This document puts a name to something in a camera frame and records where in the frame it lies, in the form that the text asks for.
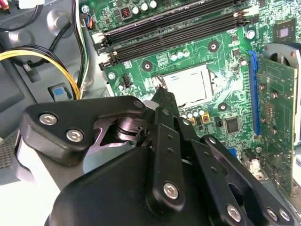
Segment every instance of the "metal bolt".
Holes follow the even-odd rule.
[[[212,137],[209,137],[209,140],[212,144],[216,144],[216,141]]]
[[[163,190],[166,196],[170,199],[177,199],[179,197],[178,189],[171,183],[165,183]]]
[[[143,104],[138,100],[134,101],[134,105],[137,106],[137,107],[140,107],[140,108],[143,107]]]
[[[115,74],[114,73],[109,73],[108,78],[113,80],[115,78]]]
[[[255,151],[256,151],[257,153],[260,153],[260,152],[262,151],[262,148],[261,148],[261,147],[257,147],[257,148],[255,149]]]
[[[187,126],[190,125],[190,123],[189,123],[189,121],[188,121],[187,119],[183,119],[183,122],[184,122],[184,124],[187,125]]]
[[[163,113],[164,113],[164,114],[166,114],[166,115],[169,115],[169,112],[168,112],[168,110],[166,110],[166,109],[162,109],[162,111],[163,111]]]
[[[57,118],[53,114],[49,114],[49,113],[42,114],[39,119],[40,122],[48,126],[52,126],[57,123]]]
[[[290,221],[289,215],[283,209],[280,209],[279,213],[285,220]]]
[[[278,221],[278,217],[276,216],[276,214],[274,213],[273,210],[267,208],[268,214],[270,215],[270,217],[274,220],[274,221]]]
[[[228,214],[230,215],[230,217],[232,217],[236,222],[241,221],[240,213],[234,206],[228,205],[227,211],[228,211]]]
[[[81,12],[85,13],[85,14],[89,13],[90,12],[89,6],[86,6],[86,5],[82,6],[81,7]]]
[[[69,140],[73,142],[80,142],[84,139],[84,134],[77,129],[71,129],[66,133]]]

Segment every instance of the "black ram slot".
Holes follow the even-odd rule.
[[[109,62],[100,64],[100,68],[103,70],[105,67],[109,67],[117,63],[122,63],[127,60],[132,60],[138,57],[142,57],[145,55],[145,53],[149,55],[155,52],[160,52],[165,49],[171,48],[173,46],[182,45],[192,40],[197,40],[212,34],[234,29],[238,26],[243,26],[247,24],[247,19],[245,17],[242,18],[232,17],[231,20],[229,18],[225,19],[225,17],[222,16],[222,17],[218,17],[214,23],[212,22],[212,20],[210,22],[211,22],[211,26],[206,25],[203,27],[199,27],[200,25],[204,25],[204,23],[199,24],[197,32],[195,32],[195,30],[192,29],[189,30],[189,28],[186,28],[187,30],[185,32],[180,33],[182,34],[180,36],[174,37],[173,39],[169,38],[164,41],[157,40],[156,44],[153,44],[151,46],[149,45],[148,47],[144,46],[142,48],[135,48],[131,51],[131,53],[126,53],[122,51],[120,52],[122,55],[119,55],[119,50],[117,50],[117,54],[115,56],[112,56]]]
[[[122,53],[131,53],[136,49],[143,49],[144,47],[150,47],[152,45],[157,45],[159,43],[163,43],[168,40],[181,39],[185,34],[194,35],[195,32],[203,31],[210,28],[215,28],[215,26],[219,24],[224,24],[228,21],[235,21],[235,17],[233,17],[233,13],[222,16],[222,18],[216,17],[214,19],[210,19],[207,21],[202,21],[198,24],[193,24],[189,27],[184,27],[182,29],[176,30],[174,32],[170,32],[159,37],[155,37],[152,39],[148,39],[146,41],[142,41],[140,43],[136,43],[135,45],[125,46],[115,51],[118,53],[118,56],[122,55]]]
[[[201,4],[195,4],[194,7],[185,9],[182,7],[182,11],[178,11],[172,14],[167,14],[158,19],[149,21],[144,24],[136,24],[135,26],[128,27],[124,30],[109,34],[108,38],[111,44],[126,41],[141,35],[145,35],[150,32],[155,32],[159,29],[163,29],[178,23],[183,23],[191,19],[210,14],[212,12],[239,4],[243,1],[237,0],[216,0],[208,1]]]
[[[218,32],[222,32],[222,31],[226,31],[229,29],[232,29],[235,27],[235,23],[233,21],[228,22],[226,24],[221,24],[219,26],[216,26],[214,29],[212,30],[201,30],[200,32],[194,34],[193,36],[189,36],[186,35],[185,38],[178,38],[177,40],[169,40],[168,42],[165,43],[159,43],[155,46],[151,46],[149,48],[144,48],[144,49],[138,49],[135,52],[132,52],[130,54],[124,54],[123,56],[119,56],[119,54],[117,54],[117,59],[119,60],[119,62],[124,62],[127,60],[131,60],[131,59],[135,59],[138,57],[142,57],[145,55],[145,53],[151,54],[151,53],[155,53],[158,51],[163,51],[165,49],[171,48],[173,46],[177,46],[177,45],[181,45],[183,43],[195,40],[195,39],[200,39],[202,37],[208,36],[210,34],[215,34]]]

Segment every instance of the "green circuit board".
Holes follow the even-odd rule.
[[[217,45],[214,52],[209,50],[212,43]],[[228,148],[241,151],[258,144],[252,125],[248,66],[238,63],[240,58],[249,59],[247,49],[250,48],[250,42],[244,38],[243,29],[239,28],[109,67],[105,73],[114,95],[133,95],[141,100],[148,100],[156,92],[153,79],[158,75],[164,78],[166,75],[178,71],[185,73],[185,70],[205,64],[216,85],[213,99],[200,105],[180,108],[180,115],[195,125],[198,135],[213,134]],[[173,57],[179,53],[184,56],[173,61]],[[129,76],[132,85],[120,90],[119,85],[125,74]],[[195,83],[194,80],[188,82],[191,86]],[[185,87],[180,91],[193,92]],[[204,115],[209,116],[206,122],[202,118]],[[219,117],[222,125],[217,126],[216,117]]]
[[[297,69],[264,58],[258,63],[262,167],[274,176],[279,188],[291,194]]]
[[[159,2],[157,1],[158,4],[156,8],[151,8],[151,0],[87,0],[80,4],[80,8],[88,6],[89,14],[95,22],[95,29],[91,31],[93,34],[118,28],[192,1],[193,0],[161,0]],[[148,5],[148,10],[145,12],[140,10],[138,15],[133,15],[133,7],[141,8],[141,5],[144,3]],[[128,8],[131,13],[131,16],[126,19],[122,16],[122,9],[125,8]]]

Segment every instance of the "mounting hole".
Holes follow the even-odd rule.
[[[171,148],[168,148],[167,151],[168,151],[168,153],[170,153],[170,154],[174,154],[174,151],[173,151],[173,149],[171,149]]]
[[[212,170],[213,173],[217,173],[217,169],[216,168],[211,167],[211,170]]]

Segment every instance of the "small component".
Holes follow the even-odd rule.
[[[287,20],[273,27],[273,37],[275,42],[295,41],[296,39],[296,19]]]
[[[248,64],[248,62],[243,58],[238,59],[238,63],[242,66],[246,66]]]
[[[178,53],[177,53],[178,59],[182,59],[183,56],[184,56],[183,52],[178,52]]]
[[[229,152],[235,157],[237,158],[237,150],[235,148],[230,148]]]
[[[237,41],[238,40],[238,36],[236,34],[232,35],[231,38],[232,38],[232,41]]]
[[[250,18],[250,23],[249,24],[256,24],[259,22],[259,16],[253,16]]]
[[[138,14],[140,13],[140,9],[139,9],[137,6],[134,6],[134,7],[132,8],[132,13],[133,13],[134,15],[138,15]]]
[[[118,7],[122,6],[122,1],[121,1],[121,0],[117,0],[117,1],[116,1],[116,5],[117,5]]]
[[[220,117],[216,116],[214,118],[214,121],[215,121],[215,124],[216,124],[217,127],[222,127],[222,120],[221,120]]]
[[[193,126],[196,125],[196,120],[194,118],[188,119],[188,121],[190,121]]]
[[[206,112],[204,115],[201,116],[202,117],[202,122],[203,123],[208,123],[210,122],[210,116],[208,114],[208,112]]]
[[[224,111],[227,111],[228,109],[228,105],[224,102],[220,103],[218,106],[217,106],[217,109],[220,111],[220,112],[224,112]]]
[[[259,0],[259,7],[264,7],[267,5],[267,0]]]
[[[157,2],[155,0],[150,1],[150,8],[155,9],[157,7]]]
[[[171,60],[171,61],[176,61],[177,59],[178,59],[178,57],[177,57],[176,54],[172,54],[172,55],[170,56],[170,60]]]
[[[153,68],[152,62],[145,60],[142,63],[142,69],[146,72],[151,72]]]
[[[121,16],[117,16],[117,17],[116,17],[116,21],[117,21],[117,22],[121,22],[121,21],[122,21]]]
[[[147,4],[147,3],[142,3],[142,5],[141,5],[141,10],[143,11],[143,12],[146,12],[147,10],[149,10],[149,5]]]
[[[227,133],[235,133],[239,131],[238,118],[226,119],[226,131]]]
[[[122,75],[122,80],[124,82],[125,88],[129,88],[132,85],[132,82],[131,82],[131,80],[130,80],[130,78],[128,76],[128,73],[124,73]]]
[[[129,18],[132,18],[132,14],[131,14],[131,10],[129,9],[129,7],[125,7],[125,8],[122,8],[120,9],[120,12],[121,12],[121,16],[124,20],[127,20]]]
[[[220,44],[216,40],[213,40],[213,41],[209,42],[209,44],[208,44],[208,50],[211,53],[215,53],[219,49],[219,47],[220,47]]]
[[[232,55],[233,55],[234,57],[239,56],[239,54],[240,54],[239,49],[233,49],[233,50],[232,50]]]
[[[197,123],[198,126],[202,125],[201,117],[196,118],[196,123]]]
[[[125,85],[124,85],[123,82],[121,82],[121,83],[118,85],[118,89],[119,89],[120,91],[122,91],[124,88],[125,88]]]
[[[118,9],[114,10],[114,15],[115,15],[115,16],[119,16],[119,15],[120,15],[120,12],[119,12]]]
[[[252,40],[252,39],[255,37],[255,35],[256,35],[256,33],[255,33],[254,30],[249,30],[249,31],[246,33],[246,38]]]

